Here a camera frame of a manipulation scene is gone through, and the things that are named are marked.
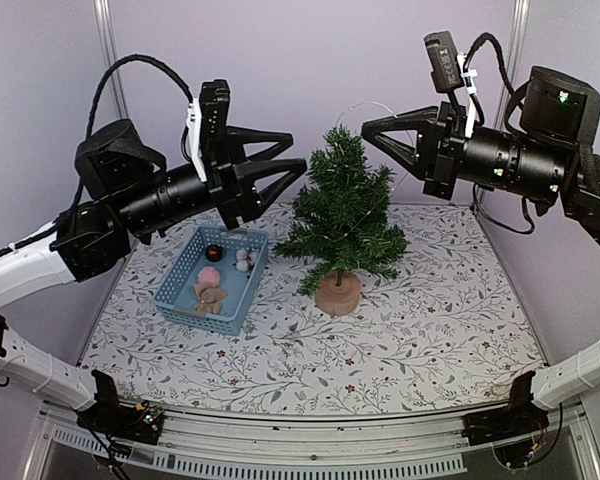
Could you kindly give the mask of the small green christmas tree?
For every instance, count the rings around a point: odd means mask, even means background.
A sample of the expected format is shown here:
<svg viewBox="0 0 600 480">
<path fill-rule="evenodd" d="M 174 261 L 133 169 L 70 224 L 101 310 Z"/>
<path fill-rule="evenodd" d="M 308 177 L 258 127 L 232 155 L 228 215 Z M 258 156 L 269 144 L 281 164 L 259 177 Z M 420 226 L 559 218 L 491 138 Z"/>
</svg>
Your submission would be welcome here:
<svg viewBox="0 0 600 480">
<path fill-rule="evenodd" d="M 310 183 L 292 203 L 288 237 L 274 247 L 283 258 L 317 261 L 297 293 L 314 295 L 331 271 L 338 279 L 357 271 L 396 279 L 408 242 L 388 220 L 392 169 L 368 165 L 362 138 L 338 125 L 324 134 L 324 147 L 312 152 L 308 176 Z"/>
</svg>

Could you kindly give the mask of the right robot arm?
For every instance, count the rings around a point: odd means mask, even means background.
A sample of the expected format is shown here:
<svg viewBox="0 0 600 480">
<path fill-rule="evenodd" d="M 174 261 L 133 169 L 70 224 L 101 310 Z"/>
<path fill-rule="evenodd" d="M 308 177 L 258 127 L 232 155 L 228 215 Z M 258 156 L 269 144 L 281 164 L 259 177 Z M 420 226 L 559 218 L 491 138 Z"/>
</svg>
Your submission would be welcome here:
<svg viewBox="0 0 600 480">
<path fill-rule="evenodd" d="M 364 140 L 448 200 L 457 180 L 504 190 L 544 215 L 556 202 L 600 245 L 600 155 L 593 144 L 600 93 L 565 73 L 535 66 L 507 108 L 523 104 L 520 127 L 476 127 L 448 102 L 365 122 Z"/>
</svg>

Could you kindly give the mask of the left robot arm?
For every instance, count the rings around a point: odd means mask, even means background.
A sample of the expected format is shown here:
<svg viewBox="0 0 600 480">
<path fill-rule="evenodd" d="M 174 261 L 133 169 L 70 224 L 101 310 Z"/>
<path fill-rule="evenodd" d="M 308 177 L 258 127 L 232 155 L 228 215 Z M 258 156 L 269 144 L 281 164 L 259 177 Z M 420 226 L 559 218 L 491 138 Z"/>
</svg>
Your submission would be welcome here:
<svg viewBox="0 0 600 480">
<path fill-rule="evenodd" d="M 99 371 L 83 373 L 27 342 L 1 309 L 39 291 L 82 282 L 112 269 L 130 242 L 149 243 L 197 214 L 216 210 L 225 226 L 259 218 L 307 169 L 287 159 L 288 133 L 230 126 L 213 108 L 196 115 L 202 136 L 198 159 L 169 169 L 145 145 L 128 119 L 90 133 L 79 145 L 75 167 L 89 195 L 35 233 L 0 251 L 0 375 L 62 401 L 108 434 L 128 426 L 115 383 Z"/>
</svg>

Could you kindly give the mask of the wooden tree base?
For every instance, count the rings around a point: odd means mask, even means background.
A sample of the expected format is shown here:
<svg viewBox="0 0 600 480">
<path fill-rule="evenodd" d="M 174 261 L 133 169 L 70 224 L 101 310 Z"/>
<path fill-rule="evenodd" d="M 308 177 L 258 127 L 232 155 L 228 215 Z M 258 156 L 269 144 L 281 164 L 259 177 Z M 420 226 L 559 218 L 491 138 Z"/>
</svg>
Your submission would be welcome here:
<svg viewBox="0 0 600 480">
<path fill-rule="evenodd" d="M 314 301 L 323 313 L 339 317 L 351 314 L 358 307 L 360 298 L 361 282 L 355 274 L 340 275 L 330 271 L 321 279 Z"/>
</svg>

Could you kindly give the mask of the dark red bauble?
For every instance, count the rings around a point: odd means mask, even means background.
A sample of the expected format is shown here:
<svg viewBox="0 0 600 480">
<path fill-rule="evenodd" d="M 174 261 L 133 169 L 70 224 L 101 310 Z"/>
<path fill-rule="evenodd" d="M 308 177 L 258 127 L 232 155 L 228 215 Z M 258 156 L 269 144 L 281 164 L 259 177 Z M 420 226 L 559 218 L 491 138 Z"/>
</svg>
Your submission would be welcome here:
<svg viewBox="0 0 600 480">
<path fill-rule="evenodd" d="M 217 244 L 211 244 L 206 247 L 204 255 L 209 262 L 219 262 L 223 259 L 224 248 Z"/>
</svg>

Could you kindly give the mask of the white cotton boll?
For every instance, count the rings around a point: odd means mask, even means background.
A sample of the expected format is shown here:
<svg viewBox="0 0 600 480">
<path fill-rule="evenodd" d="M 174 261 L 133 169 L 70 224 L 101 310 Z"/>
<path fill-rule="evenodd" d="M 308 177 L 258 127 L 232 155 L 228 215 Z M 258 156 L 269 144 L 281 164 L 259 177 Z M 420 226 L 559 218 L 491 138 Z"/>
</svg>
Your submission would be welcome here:
<svg viewBox="0 0 600 480">
<path fill-rule="evenodd" d="M 240 272 L 248 272 L 254 269 L 259 252 L 253 249 L 238 249 L 236 251 L 235 268 Z"/>
</svg>

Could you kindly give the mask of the light blue plastic basket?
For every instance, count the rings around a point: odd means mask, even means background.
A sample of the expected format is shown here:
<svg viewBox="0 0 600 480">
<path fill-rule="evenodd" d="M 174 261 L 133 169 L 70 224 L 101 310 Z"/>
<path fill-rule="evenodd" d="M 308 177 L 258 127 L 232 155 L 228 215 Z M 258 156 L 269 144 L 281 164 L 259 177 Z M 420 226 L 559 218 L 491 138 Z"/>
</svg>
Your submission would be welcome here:
<svg viewBox="0 0 600 480">
<path fill-rule="evenodd" d="M 263 230 L 198 226 L 153 295 L 175 324 L 236 336 L 268 260 Z"/>
</svg>

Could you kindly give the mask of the pink pompom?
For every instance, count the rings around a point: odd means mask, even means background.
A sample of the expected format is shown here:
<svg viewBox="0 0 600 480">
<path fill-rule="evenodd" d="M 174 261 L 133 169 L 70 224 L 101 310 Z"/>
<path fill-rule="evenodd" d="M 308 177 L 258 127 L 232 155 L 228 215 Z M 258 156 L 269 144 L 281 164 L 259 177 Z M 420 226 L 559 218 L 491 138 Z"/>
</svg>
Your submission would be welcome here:
<svg viewBox="0 0 600 480">
<path fill-rule="evenodd" d="M 217 269 L 206 266 L 198 272 L 197 281 L 200 284 L 208 284 L 211 288 L 215 288 L 220 285 L 221 275 Z"/>
</svg>

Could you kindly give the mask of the floral table mat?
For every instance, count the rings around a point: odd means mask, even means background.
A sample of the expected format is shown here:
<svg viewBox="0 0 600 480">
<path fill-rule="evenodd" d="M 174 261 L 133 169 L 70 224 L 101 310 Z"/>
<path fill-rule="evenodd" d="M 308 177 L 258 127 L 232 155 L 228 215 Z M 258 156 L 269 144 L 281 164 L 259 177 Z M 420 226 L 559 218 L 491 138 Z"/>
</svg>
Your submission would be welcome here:
<svg viewBox="0 0 600 480">
<path fill-rule="evenodd" d="M 271 258 L 235 337 L 166 321 L 153 296 L 195 221 L 139 246 L 81 364 L 127 398 L 258 414 L 443 410 L 507 397 L 544 357 L 477 220 L 460 206 L 398 205 L 408 241 L 397 279 L 362 281 L 356 311 L 329 317 L 296 292 L 307 261 Z"/>
</svg>

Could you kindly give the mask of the right aluminium frame post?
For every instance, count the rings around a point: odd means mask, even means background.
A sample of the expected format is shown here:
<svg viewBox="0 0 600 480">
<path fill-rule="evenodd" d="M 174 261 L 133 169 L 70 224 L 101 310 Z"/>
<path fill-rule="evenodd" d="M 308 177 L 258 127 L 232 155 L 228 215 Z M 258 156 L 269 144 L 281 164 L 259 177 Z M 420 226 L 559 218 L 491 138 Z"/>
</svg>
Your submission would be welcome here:
<svg viewBox="0 0 600 480">
<path fill-rule="evenodd" d="M 516 85 L 516 80 L 519 73 L 519 66 L 524 48 L 526 27 L 528 23 L 529 9 L 529 0 L 516 0 L 514 3 L 514 10 L 509 31 L 509 40 L 506 49 L 506 55 L 504 57 L 506 72 L 513 86 Z M 508 96 L 509 94 L 507 93 L 507 89 L 502 87 L 498 98 L 495 119 L 493 122 L 493 126 L 496 129 L 501 129 L 504 126 L 504 114 Z"/>
</svg>

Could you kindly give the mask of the aluminium frame post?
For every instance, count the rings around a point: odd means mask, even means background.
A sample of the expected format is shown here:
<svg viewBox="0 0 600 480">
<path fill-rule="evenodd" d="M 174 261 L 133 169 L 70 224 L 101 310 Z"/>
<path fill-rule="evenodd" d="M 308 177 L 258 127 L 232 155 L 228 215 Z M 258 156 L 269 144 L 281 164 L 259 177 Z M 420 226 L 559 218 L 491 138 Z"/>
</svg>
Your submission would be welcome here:
<svg viewBox="0 0 600 480">
<path fill-rule="evenodd" d="M 110 1 L 94 0 L 93 6 L 103 61 L 105 67 L 110 68 L 118 59 Z M 120 72 L 114 72 L 107 84 L 117 117 L 127 117 L 129 112 Z"/>
<path fill-rule="evenodd" d="M 529 9 L 529 0 L 516 0 L 514 3 L 514 10 L 509 31 L 509 40 L 506 49 L 506 55 L 504 57 L 506 72 L 513 86 L 516 85 L 516 80 L 519 73 L 519 66 L 524 48 L 526 27 L 528 23 Z M 508 96 L 509 94 L 507 93 L 507 89 L 502 87 L 498 98 L 495 119 L 493 122 L 493 126 L 496 129 L 501 129 L 504 126 L 504 114 Z"/>
</svg>

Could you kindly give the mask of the left aluminium frame post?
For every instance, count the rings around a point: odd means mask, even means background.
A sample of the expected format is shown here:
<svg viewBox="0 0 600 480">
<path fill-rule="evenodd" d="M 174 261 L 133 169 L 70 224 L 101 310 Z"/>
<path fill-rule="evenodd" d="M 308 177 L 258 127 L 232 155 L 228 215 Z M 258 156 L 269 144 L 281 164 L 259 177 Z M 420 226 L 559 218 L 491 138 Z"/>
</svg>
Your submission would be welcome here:
<svg viewBox="0 0 600 480">
<path fill-rule="evenodd" d="M 103 61 L 105 67 L 110 68 L 118 59 L 110 1 L 94 0 L 93 6 Z M 117 117 L 127 117 L 129 112 L 120 72 L 114 72 L 107 84 Z"/>
</svg>

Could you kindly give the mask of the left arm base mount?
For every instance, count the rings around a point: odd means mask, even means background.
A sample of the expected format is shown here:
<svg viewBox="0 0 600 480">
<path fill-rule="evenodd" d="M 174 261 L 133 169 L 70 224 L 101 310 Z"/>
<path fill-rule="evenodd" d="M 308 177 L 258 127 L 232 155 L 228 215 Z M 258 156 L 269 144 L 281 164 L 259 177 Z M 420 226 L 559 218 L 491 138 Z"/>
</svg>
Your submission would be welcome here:
<svg viewBox="0 0 600 480">
<path fill-rule="evenodd" d="M 77 425 L 95 433 L 157 445 L 164 425 L 164 408 L 143 400 L 134 406 L 123 405 L 114 380 L 98 370 L 91 372 L 95 380 L 95 404 L 77 411 Z"/>
</svg>

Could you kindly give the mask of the front aluminium rail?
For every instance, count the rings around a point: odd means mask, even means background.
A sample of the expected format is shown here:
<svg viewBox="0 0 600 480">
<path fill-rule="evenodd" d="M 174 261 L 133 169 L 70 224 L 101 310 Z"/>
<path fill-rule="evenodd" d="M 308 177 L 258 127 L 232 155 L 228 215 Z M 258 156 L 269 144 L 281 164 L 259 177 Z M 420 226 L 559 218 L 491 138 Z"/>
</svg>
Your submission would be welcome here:
<svg viewBox="0 0 600 480">
<path fill-rule="evenodd" d="M 26 455 L 25 479 L 600 479 L 600 445 L 579 399 L 548 412 L 545 456 L 509 469 L 499 447 L 522 447 L 539 432 L 471 446 L 461 433 L 466 414 L 507 404 L 504 385 L 479 400 L 447 407 L 374 412 L 343 407 L 270 412 L 210 408 L 170 399 L 157 445 L 114 438 L 77 425 L 56 401 L 39 411 Z"/>
</svg>

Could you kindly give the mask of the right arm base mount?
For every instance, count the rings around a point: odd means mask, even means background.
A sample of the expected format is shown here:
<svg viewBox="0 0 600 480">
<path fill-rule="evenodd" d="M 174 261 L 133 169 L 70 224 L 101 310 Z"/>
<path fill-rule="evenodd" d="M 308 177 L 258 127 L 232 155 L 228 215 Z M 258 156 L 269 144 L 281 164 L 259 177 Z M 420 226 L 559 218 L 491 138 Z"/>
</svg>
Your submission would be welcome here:
<svg viewBox="0 0 600 480">
<path fill-rule="evenodd" d="M 526 441 L 522 447 L 499 447 L 498 462 L 509 469 L 521 469 L 538 463 L 545 454 L 548 413 L 532 403 L 532 380 L 535 372 L 526 372 L 511 384 L 507 404 L 503 407 L 466 414 L 462 417 L 461 435 L 471 446 L 483 445 L 539 432 L 538 440 Z"/>
</svg>

